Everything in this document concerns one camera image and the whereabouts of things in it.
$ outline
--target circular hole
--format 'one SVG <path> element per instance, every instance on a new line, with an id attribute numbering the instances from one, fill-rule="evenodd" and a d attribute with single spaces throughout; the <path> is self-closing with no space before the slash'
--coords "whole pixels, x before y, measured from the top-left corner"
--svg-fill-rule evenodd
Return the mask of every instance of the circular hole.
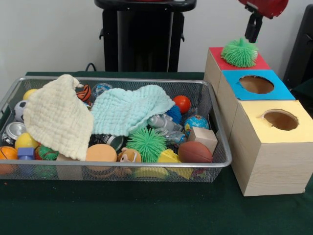
<path id="1" fill-rule="evenodd" d="M 274 85 L 260 76 L 244 76 L 239 79 L 239 82 L 247 91 L 256 94 L 267 94 L 274 90 Z"/>
<path id="2" fill-rule="evenodd" d="M 291 131 L 299 125 L 297 117 L 284 110 L 267 111 L 264 114 L 264 118 L 272 126 L 284 131 Z"/>

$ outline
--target red square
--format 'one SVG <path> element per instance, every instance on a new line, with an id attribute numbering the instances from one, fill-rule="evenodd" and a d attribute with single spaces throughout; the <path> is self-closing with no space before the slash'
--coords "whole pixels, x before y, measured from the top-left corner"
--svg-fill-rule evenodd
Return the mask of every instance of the red square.
<path id="1" fill-rule="evenodd" d="M 210 47 L 210 51 L 215 58 L 216 63 L 220 67 L 220 70 L 270 70 L 271 68 L 263 59 L 263 57 L 258 53 L 258 57 L 256 58 L 256 65 L 250 68 L 239 68 L 227 63 L 222 57 L 221 52 L 223 47 Z"/>

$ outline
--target yellow ball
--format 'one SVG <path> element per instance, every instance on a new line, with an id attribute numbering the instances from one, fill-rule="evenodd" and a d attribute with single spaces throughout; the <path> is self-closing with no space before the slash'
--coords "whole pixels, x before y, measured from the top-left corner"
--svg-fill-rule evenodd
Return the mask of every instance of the yellow ball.
<path id="1" fill-rule="evenodd" d="M 23 96 L 23 100 L 27 100 L 30 97 L 30 95 L 33 94 L 36 90 L 38 90 L 38 89 L 31 89 L 31 90 L 27 91 Z"/>
<path id="2" fill-rule="evenodd" d="M 19 148 L 37 148 L 38 145 L 38 142 L 35 141 L 27 132 L 21 134 L 15 141 L 16 150 Z"/>

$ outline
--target blue block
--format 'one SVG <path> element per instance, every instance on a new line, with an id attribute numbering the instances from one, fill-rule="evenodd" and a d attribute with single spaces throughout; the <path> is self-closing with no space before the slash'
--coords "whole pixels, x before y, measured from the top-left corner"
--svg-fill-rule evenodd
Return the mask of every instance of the blue block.
<path id="1" fill-rule="evenodd" d="M 223 75 L 239 100 L 295 100 L 273 70 L 224 70 Z M 241 78 L 249 75 L 265 78 L 272 83 L 274 90 L 267 94 L 249 92 L 239 82 Z"/>
<path id="2" fill-rule="evenodd" d="M 35 160 L 34 148 L 19 148 L 18 149 L 19 160 Z"/>

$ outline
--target light blue cloth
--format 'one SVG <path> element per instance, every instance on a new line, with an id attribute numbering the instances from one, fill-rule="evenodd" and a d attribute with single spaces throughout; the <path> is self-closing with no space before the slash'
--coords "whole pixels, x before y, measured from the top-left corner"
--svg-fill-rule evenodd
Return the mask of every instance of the light blue cloth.
<path id="1" fill-rule="evenodd" d="M 165 113 L 174 104 L 163 88 L 157 85 L 148 85 L 136 91 L 108 90 L 96 99 L 92 107 L 92 133 L 128 136 L 132 131 L 146 127 L 148 118 Z"/>

